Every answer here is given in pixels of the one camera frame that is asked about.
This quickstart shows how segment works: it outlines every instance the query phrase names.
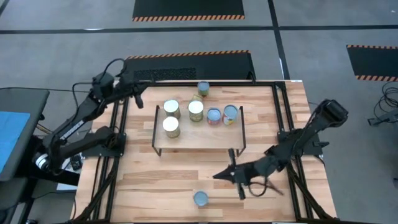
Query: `hazard tape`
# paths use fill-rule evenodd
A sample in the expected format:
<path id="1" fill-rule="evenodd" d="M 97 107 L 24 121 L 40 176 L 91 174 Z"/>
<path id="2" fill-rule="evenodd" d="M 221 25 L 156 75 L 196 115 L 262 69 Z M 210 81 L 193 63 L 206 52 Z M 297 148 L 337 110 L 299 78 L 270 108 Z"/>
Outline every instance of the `hazard tape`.
<path id="1" fill-rule="evenodd" d="M 369 49 L 398 49 L 398 47 L 391 47 L 391 46 L 373 46 L 373 45 L 347 45 L 347 48 L 369 48 Z"/>
<path id="2" fill-rule="evenodd" d="M 398 82 L 398 77 L 384 77 L 377 75 L 356 75 L 357 80 L 367 80 L 367 81 L 382 81 L 382 82 Z"/>
<path id="3" fill-rule="evenodd" d="M 127 59 L 183 57 L 183 56 L 197 56 L 197 55 L 219 55 L 219 54 L 241 54 L 241 53 L 250 54 L 250 50 L 224 50 L 224 51 L 216 51 L 216 52 L 192 52 L 192 53 L 161 54 L 161 55 L 132 55 L 132 56 L 129 56 Z"/>
<path id="4" fill-rule="evenodd" d="M 206 20 L 236 20 L 244 19 L 244 15 L 212 15 L 212 16 L 145 16 L 133 17 L 133 22 L 159 21 L 206 21 Z"/>

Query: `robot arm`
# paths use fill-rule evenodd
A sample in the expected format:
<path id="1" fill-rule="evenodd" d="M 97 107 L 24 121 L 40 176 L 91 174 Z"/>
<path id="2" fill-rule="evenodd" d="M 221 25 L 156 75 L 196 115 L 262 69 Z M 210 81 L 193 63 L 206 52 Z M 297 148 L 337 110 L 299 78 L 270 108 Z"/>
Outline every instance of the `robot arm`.
<path id="1" fill-rule="evenodd" d="M 93 87 L 86 99 L 79 105 L 76 113 L 52 134 L 43 138 L 42 147 L 33 158 L 33 162 L 40 169 L 54 172 L 70 156 L 99 144 L 108 148 L 112 148 L 116 144 L 116 134 L 109 127 L 104 126 L 94 135 L 64 146 L 74 132 L 86 122 L 101 116 L 110 103 L 123 100 L 126 97 L 134 97 L 138 108 L 144 107 L 141 94 L 147 88 L 147 84 L 135 82 L 133 77 L 127 73 L 120 74 L 119 78 L 119 83 L 115 86 L 114 77 L 109 73 L 100 73 L 93 78 Z"/>
<path id="2" fill-rule="evenodd" d="M 341 126 L 347 120 L 347 114 L 348 112 L 337 101 L 324 100 L 315 109 L 303 129 L 291 132 L 284 142 L 269 148 L 265 152 L 266 156 L 259 160 L 236 165 L 233 150 L 230 149 L 231 165 L 213 178 L 237 184 L 239 198 L 244 200 L 246 197 L 242 184 L 250 187 L 253 184 L 252 178 L 263 176 L 267 180 L 276 170 L 282 171 L 292 156 L 301 151 L 314 135 L 326 128 Z"/>

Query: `can on table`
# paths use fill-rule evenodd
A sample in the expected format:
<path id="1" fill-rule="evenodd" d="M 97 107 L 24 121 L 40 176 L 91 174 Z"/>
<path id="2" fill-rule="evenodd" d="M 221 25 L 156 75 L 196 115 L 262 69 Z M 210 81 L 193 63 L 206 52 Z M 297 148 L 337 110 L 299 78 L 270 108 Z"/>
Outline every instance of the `can on table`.
<path id="1" fill-rule="evenodd" d="M 181 133 L 178 119 L 173 116 L 168 116 L 163 120 L 163 129 L 169 138 L 177 138 Z"/>
<path id="2" fill-rule="evenodd" d="M 209 196 L 207 196 L 206 192 L 200 190 L 194 194 L 193 201 L 196 205 L 202 207 L 209 203 Z"/>
<path id="3" fill-rule="evenodd" d="M 230 125 L 236 121 L 238 117 L 238 109 L 234 105 L 226 105 L 223 113 L 223 122 Z"/>
<path id="4" fill-rule="evenodd" d="M 201 95 L 194 94 L 191 101 L 193 100 L 198 100 L 203 102 L 203 97 Z"/>
<path id="5" fill-rule="evenodd" d="M 207 96 L 209 94 L 210 84 L 206 81 L 200 81 L 198 83 L 198 93 L 201 96 Z"/>
<path id="6" fill-rule="evenodd" d="M 217 108 L 210 108 L 207 111 L 207 123 L 210 125 L 217 125 L 221 121 L 221 112 Z"/>
<path id="7" fill-rule="evenodd" d="M 173 116 L 177 119 L 181 117 L 180 107 L 177 100 L 166 100 L 163 109 L 167 116 Z"/>
<path id="8" fill-rule="evenodd" d="M 191 101 L 188 105 L 188 110 L 191 121 L 199 122 L 203 119 L 203 103 L 201 101 Z"/>

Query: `wooden tabletop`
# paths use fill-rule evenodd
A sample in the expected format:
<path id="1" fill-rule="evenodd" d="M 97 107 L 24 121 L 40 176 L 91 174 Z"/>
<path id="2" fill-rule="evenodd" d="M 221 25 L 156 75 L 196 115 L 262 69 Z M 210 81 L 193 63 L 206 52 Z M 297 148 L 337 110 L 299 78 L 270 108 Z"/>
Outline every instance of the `wooden tabletop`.
<path id="1" fill-rule="evenodd" d="M 302 128 L 310 116 L 302 82 L 286 81 L 287 93 L 296 128 Z M 239 200 L 236 187 L 212 176 L 230 163 L 223 149 L 166 149 L 159 157 L 151 147 L 156 105 L 165 100 L 188 102 L 195 87 L 150 87 L 142 95 L 144 108 L 139 110 L 134 101 L 129 104 L 126 122 L 127 145 L 120 160 L 113 203 L 112 222 L 271 222 L 294 221 L 286 171 L 275 172 L 270 180 L 284 195 L 271 189 L 262 197 L 250 195 Z M 279 92 L 284 112 L 282 94 Z M 234 104 L 244 107 L 247 148 L 237 163 L 253 161 L 264 156 L 264 151 L 278 144 L 279 130 L 271 87 L 223 86 L 210 88 L 204 104 L 215 106 Z M 95 120 L 93 129 L 109 125 L 112 106 Z M 303 156 L 303 168 L 308 189 L 330 215 L 335 209 L 323 165 L 311 156 Z M 95 176 L 97 158 L 84 161 L 76 193 L 77 214 L 88 205 Z M 198 208 L 193 195 L 203 190 L 209 204 Z M 298 190 L 302 216 L 305 216 L 302 195 Z M 100 217 L 104 215 L 105 195 Z"/>

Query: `tin can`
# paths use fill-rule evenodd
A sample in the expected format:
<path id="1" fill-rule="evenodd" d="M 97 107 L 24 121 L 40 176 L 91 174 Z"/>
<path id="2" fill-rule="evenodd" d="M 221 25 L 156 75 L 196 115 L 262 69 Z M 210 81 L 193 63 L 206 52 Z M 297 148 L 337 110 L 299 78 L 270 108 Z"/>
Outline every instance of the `tin can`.
<path id="1" fill-rule="evenodd" d="M 193 201 L 196 205 L 202 207 L 209 203 L 209 196 L 207 196 L 206 192 L 200 190 L 194 194 Z"/>
<path id="2" fill-rule="evenodd" d="M 203 119 L 203 103 L 201 101 L 191 101 L 188 105 L 188 110 L 191 121 L 199 122 Z"/>
<path id="3" fill-rule="evenodd" d="M 181 112 L 177 100 L 166 100 L 164 102 L 163 108 L 167 116 L 173 116 L 177 119 L 180 119 Z"/>
<path id="4" fill-rule="evenodd" d="M 198 100 L 198 101 L 203 102 L 203 97 L 200 95 L 194 94 L 191 101 L 193 101 L 193 100 Z"/>
<path id="5" fill-rule="evenodd" d="M 207 111 L 207 123 L 210 125 L 217 125 L 221 121 L 221 112 L 217 108 L 210 108 Z"/>
<path id="6" fill-rule="evenodd" d="M 238 109 L 234 105 L 227 105 L 224 108 L 223 122 L 226 125 L 230 125 L 236 121 L 238 116 Z"/>
<path id="7" fill-rule="evenodd" d="M 177 138 L 181 133 L 178 119 L 173 116 L 168 116 L 163 120 L 163 129 L 169 138 Z"/>
<path id="8" fill-rule="evenodd" d="M 198 93 L 201 96 L 209 95 L 210 84 L 206 81 L 200 81 L 198 83 Z"/>

